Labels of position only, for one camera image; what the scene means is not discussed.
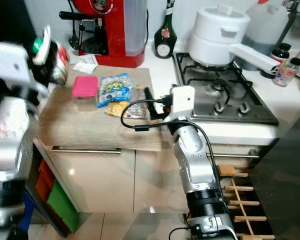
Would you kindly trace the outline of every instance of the red espresso machine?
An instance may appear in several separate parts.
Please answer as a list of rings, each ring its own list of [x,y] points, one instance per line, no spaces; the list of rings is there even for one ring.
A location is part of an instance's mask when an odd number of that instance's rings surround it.
[[[147,0],[72,0],[81,13],[61,11],[63,20],[79,20],[77,38],[73,23],[70,45],[79,55],[94,54],[98,64],[136,68],[145,59]],[[93,35],[83,40],[83,34]]]

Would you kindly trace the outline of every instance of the plastic food container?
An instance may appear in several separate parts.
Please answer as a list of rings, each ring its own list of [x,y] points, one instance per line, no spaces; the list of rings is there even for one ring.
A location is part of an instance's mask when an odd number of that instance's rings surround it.
[[[98,103],[98,78],[96,76],[77,76],[74,81],[72,96],[81,112],[96,111]]]

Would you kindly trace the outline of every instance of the kitchen counter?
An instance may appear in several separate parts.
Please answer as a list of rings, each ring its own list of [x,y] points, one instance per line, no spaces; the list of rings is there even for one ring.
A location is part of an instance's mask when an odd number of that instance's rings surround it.
[[[155,57],[153,50],[145,50],[145,61],[141,68],[149,68],[154,97],[169,94],[172,84],[178,84],[172,58]],[[300,117],[300,79],[294,78],[287,87],[272,83],[258,71],[243,71],[253,89],[279,120],[279,126],[249,123],[214,123],[197,121],[211,143],[267,146],[276,138],[281,138]]]

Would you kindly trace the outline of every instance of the gas stove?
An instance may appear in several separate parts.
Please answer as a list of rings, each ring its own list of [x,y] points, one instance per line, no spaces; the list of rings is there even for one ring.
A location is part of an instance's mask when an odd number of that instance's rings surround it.
[[[195,88],[191,119],[278,125],[279,122],[233,62],[221,67],[203,66],[188,53],[173,53],[180,86]]]

